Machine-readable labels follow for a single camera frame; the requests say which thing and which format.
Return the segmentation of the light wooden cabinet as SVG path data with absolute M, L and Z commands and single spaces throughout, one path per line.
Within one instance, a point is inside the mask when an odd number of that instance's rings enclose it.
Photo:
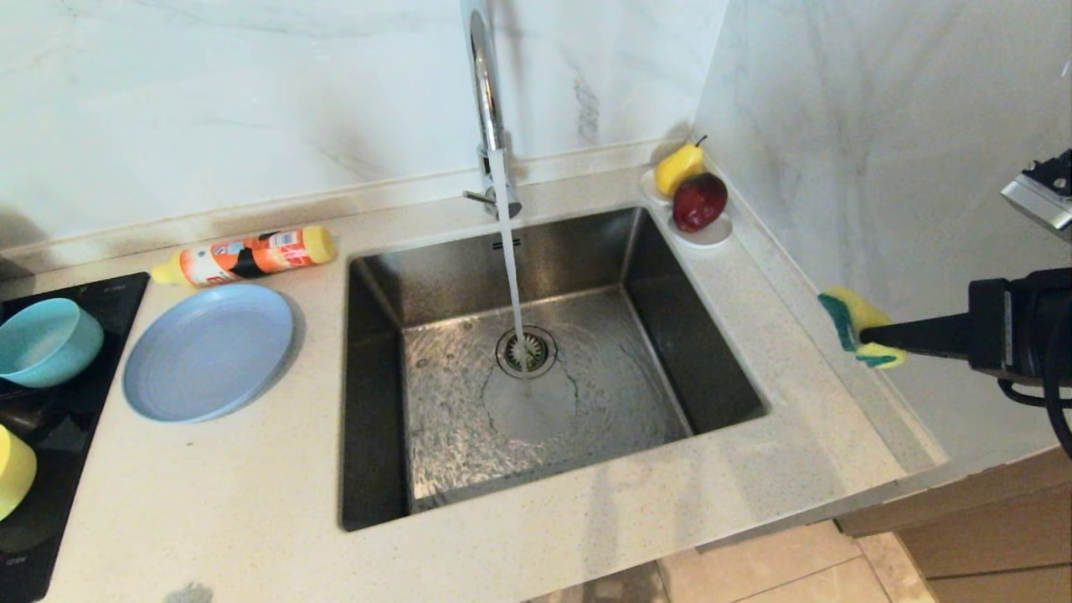
M 891 533 L 940 603 L 1072 603 L 1072 458 L 1061 448 L 836 519 Z

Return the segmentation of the teal bowl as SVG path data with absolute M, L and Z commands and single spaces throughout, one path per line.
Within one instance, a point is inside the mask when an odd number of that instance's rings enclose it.
M 31 389 L 66 383 L 95 361 L 104 340 L 100 322 L 76 302 L 38 302 L 0 325 L 0 379 Z

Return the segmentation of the yellow sponge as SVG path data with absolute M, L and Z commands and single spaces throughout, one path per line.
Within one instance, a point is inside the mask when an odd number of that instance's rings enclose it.
M 877 369 L 904 365 L 908 353 L 900 348 L 880 343 L 863 343 L 862 332 L 872 327 L 893 325 L 891 317 L 862 298 L 855 290 L 834 286 L 817 296 L 827 315 L 833 321 L 842 349 L 853 353 L 857 361 Z

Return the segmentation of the dark red apple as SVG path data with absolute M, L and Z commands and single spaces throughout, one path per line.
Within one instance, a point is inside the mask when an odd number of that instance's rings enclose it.
M 718 219 L 728 202 L 729 191 L 719 176 L 712 173 L 694 175 L 674 192 L 673 223 L 682 232 L 698 232 Z

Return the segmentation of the black induction cooktop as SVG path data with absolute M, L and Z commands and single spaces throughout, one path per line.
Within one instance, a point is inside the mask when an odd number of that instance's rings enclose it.
M 104 333 L 96 358 L 66 383 L 27 389 L 0 379 L 0 425 L 38 458 L 29 492 L 0 520 L 0 603 L 38 603 L 49 591 L 85 458 L 148 282 L 147 273 L 134 273 L 0 302 L 3 325 L 35 302 L 72 299 Z

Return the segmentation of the metal sink drain strainer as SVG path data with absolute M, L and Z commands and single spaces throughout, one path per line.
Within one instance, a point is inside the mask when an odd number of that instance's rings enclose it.
M 511 330 L 498 338 L 495 347 L 498 368 L 518 380 L 546 374 L 559 358 L 559 344 L 551 332 L 523 325 L 521 335 L 520 338 L 517 330 Z

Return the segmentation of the running water stream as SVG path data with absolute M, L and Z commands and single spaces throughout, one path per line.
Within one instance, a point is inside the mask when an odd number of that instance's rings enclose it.
M 507 282 L 510 298 L 512 298 L 513 312 L 513 352 L 516 352 L 519 363 L 519 370 L 522 376 L 523 389 L 525 394 L 531 393 L 528 386 L 528 349 L 523 330 L 523 317 L 519 294 L 519 282 L 516 260 L 513 259 L 513 232 L 512 216 L 510 216 L 510 190 L 507 183 L 505 149 L 492 149 L 487 152 L 487 160 L 492 172 L 492 188 L 497 203 L 498 234 L 501 234 L 502 247 L 504 248 L 504 262 L 507 271 Z

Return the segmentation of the yellow pear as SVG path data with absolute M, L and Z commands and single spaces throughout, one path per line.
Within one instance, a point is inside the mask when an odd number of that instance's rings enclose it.
M 656 165 L 655 189 L 664 198 L 672 198 L 681 183 L 704 172 L 705 151 L 702 144 L 705 139 L 708 135 L 682 146 Z

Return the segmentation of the small white fruit dish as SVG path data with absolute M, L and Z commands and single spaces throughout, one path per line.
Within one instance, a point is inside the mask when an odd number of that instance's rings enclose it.
M 662 218 L 669 233 L 678 238 L 685 247 L 694 250 L 713 249 L 716 245 L 721 245 L 734 233 L 734 222 L 727 214 L 721 214 L 708 227 L 697 230 L 697 232 L 684 232 L 680 230 L 673 221 L 673 201 L 658 192 L 655 183 L 654 168 L 647 168 L 641 176 L 639 189 L 647 203 Z

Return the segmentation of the chrome faucet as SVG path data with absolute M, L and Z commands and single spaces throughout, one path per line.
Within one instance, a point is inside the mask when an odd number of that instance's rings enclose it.
M 492 31 L 492 15 L 487 6 L 487 0 L 458 0 L 462 23 L 462 31 L 466 40 L 468 56 L 468 72 L 472 80 L 472 98 L 477 107 L 477 122 L 480 142 L 477 144 L 477 157 L 482 177 L 482 193 L 466 192 L 463 195 L 472 201 L 482 203 L 487 214 L 497 217 L 497 191 L 495 183 L 505 183 L 507 189 L 507 206 L 510 218 L 516 218 L 522 205 L 513 194 L 513 183 L 509 170 L 505 176 L 497 178 L 492 170 L 492 155 L 506 152 L 507 137 L 504 129 L 501 106 L 498 106 L 497 53 L 495 53 Z

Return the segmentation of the stainless steel sink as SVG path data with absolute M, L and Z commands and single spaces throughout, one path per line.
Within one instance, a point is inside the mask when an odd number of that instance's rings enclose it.
M 349 532 L 765 415 L 657 219 L 631 207 L 513 229 L 544 376 L 498 368 L 513 330 L 498 233 L 353 259 L 341 527 Z

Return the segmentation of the orange dish soap bottle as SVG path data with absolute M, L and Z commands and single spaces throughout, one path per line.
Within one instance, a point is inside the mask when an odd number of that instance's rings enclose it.
M 206 289 L 324 265 L 336 258 L 332 234 L 313 225 L 180 250 L 151 268 L 150 277 L 161 285 Z

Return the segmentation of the yellow-green bowl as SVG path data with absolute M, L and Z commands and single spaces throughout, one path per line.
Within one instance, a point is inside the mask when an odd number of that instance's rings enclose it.
M 36 476 L 38 454 L 0 425 L 0 523 L 23 504 Z

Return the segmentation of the gray plate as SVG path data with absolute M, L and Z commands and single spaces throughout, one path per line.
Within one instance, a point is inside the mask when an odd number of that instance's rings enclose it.
M 296 320 L 257 285 L 200 291 L 157 318 L 126 359 L 126 403 L 145 420 L 218 420 L 256 400 L 291 356 Z

